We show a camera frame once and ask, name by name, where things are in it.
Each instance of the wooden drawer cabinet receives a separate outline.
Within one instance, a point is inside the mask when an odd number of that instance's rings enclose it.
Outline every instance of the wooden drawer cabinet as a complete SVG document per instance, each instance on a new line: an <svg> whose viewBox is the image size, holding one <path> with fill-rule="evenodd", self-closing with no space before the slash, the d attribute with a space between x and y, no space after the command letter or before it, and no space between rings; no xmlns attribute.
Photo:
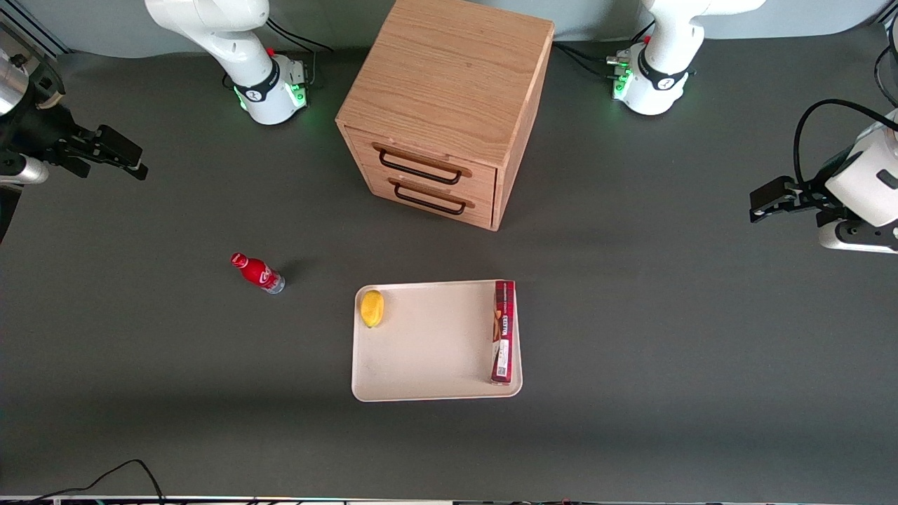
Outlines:
<svg viewBox="0 0 898 505"><path fill-rule="evenodd" d="M497 230L553 34L464 0L397 0L337 115L371 192Z"/></svg>

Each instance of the red box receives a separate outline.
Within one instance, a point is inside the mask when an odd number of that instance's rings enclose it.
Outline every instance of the red box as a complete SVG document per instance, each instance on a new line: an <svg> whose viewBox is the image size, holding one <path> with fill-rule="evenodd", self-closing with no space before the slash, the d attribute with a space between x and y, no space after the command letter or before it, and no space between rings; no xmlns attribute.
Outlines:
<svg viewBox="0 0 898 505"><path fill-rule="evenodd" d="M515 337L515 282L496 281L496 323L493 327L493 370L490 379L511 384L512 348Z"/></svg>

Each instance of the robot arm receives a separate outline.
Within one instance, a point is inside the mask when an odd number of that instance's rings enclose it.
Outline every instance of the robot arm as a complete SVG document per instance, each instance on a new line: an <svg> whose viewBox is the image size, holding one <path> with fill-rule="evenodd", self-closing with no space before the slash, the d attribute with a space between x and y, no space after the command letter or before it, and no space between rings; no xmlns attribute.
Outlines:
<svg viewBox="0 0 898 505"><path fill-rule="evenodd" d="M845 105L867 115L875 112L853 102L829 99L811 106L798 123L827 103ZM817 210L821 245L831 249L898 253L898 109L865 129L854 144L827 161L810 181L780 176L750 198L751 221L781 212Z"/></svg>
<svg viewBox="0 0 898 505"><path fill-rule="evenodd" d="M306 105L305 71L269 56L252 32L269 18L268 0L145 0L156 24L193 40L231 77L241 106L265 125L288 120Z"/></svg>
<svg viewBox="0 0 898 505"><path fill-rule="evenodd" d="M29 47L14 31L4 31ZM82 178L91 170L87 161L116 166L140 181L147 173L143 150L116 130L75 123L59 104L65 94L59 75L37 52L32 55L40 64L29 73L23 55L10 58L0 50L0 241L23 186L44 182L51 165Z"/></svg>
<svg viewBox="0 0 898 505"><path fill-rule="evenodd" d="M651 42L638 42L607 62L616 65L618 83L612 98L635 112L657 115L682 96L686 69L705 40L705 29L692 18L745 13L766 0L642 0L655 16Z"/></svg>

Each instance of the wooden cabinet top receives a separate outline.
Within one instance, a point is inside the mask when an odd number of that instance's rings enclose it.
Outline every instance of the wooden cabinet top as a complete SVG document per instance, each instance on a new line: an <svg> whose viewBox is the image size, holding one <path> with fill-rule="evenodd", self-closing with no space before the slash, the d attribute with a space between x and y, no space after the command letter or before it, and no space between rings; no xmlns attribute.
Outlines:
<svg viewBox="0 0 898 505"><path fill-rule="evenodd" d="M337 122L502 166L553 34L464 0L397 0Z"/></svg>

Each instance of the barcode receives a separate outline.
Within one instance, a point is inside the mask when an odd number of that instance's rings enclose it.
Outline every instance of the barcode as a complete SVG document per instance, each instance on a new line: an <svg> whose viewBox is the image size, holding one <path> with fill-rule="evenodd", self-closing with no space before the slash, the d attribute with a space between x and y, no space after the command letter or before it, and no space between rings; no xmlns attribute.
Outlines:
<svg viewBox="0 0 898 505"><path fill-rule="evenodd" d="M499 352L496 355L496 375L508 377L508 341L499 341Z"/></svg>

